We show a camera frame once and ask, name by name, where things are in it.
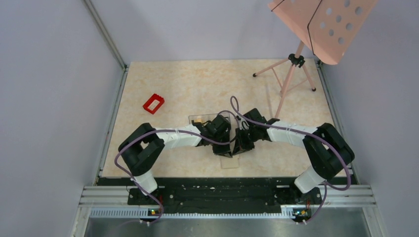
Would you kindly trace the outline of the beige leather card holder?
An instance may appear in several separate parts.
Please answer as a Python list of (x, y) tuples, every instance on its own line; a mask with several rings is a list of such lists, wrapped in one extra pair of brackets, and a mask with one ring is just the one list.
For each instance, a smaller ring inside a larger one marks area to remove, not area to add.
[(220, 167), (221, 167), (221, 169), (239, 168), (240, 167), (239, 159), (237, 157), (233, 157), (233, 158), (221, 157), (220, 158)]

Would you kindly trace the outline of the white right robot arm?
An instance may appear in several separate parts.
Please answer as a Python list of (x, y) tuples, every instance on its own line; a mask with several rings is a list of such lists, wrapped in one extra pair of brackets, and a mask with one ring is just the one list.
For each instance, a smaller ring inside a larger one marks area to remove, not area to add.
[(289, 124), (277, 118), (266, 120), (258, 109), (246, 114), (237, 114), (236, 119), (242, 123), (245, 143), (259, 140), (282, 142), (304, 148), (311, 165), (293, 181), (290, 198), (295, 203), (304, 203), (310, 191), (320, 184), (328, 185), (342, 170), (346, 174), (346, 191), (351, 186), (348, 165), (355, 158), (354, 152), (337, 129), (330, 123), (318, 127)]

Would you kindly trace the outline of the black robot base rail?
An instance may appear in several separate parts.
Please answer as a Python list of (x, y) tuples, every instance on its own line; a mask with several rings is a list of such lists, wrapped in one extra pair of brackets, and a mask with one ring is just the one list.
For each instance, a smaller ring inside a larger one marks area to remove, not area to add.
[(129, 178), (99, 178), (99, 186), (126, 186), (128, 205), (153, 208), (151, 215), (164, 214), (263, 214), (280, 213), (285, 205), (310, 208), (321, 204), (322, 194), (314, 188), (302, 194), (293, 177), (262, 178), (157, 178), (158, 187), (143, 194)]

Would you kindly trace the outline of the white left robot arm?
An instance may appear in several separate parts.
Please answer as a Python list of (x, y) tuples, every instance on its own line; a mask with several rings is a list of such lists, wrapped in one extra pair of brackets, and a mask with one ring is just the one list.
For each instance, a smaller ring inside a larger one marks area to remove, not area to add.
[(181, 128), (154, 128), (143, 123), (119, 145), (117, 156), (122, 157), (130, 177), (140, 186), (140, 198), (153, 204), (159, 194), (151, 169), (162, 151), (211, 145), (215, 155), (230, 157), (230, 131), (231, 123), (222, 115)]

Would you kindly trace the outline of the clear plastic card box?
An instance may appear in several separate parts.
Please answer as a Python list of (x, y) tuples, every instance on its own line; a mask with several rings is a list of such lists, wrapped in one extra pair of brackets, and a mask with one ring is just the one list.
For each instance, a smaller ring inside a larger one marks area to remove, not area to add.
[[(221, 116), (223, 116), (229, 124), (231, 124), (231, 120), (230, 120), (230, 115), (227, 112), (222, 112), (220, 113)], [(200, 114), (200, 115), (189, 115), (188, 116), (188, 121), (191, 124), (191, 120), (193, 119), (202, 119), (205, 123), (203, 124), (203, 126), (205, 126), (207, 123), (209, 124), (214, 124), (214, 120), (215, 118), (218, 116), (218, 113), (213, 113), (213, 114)]]

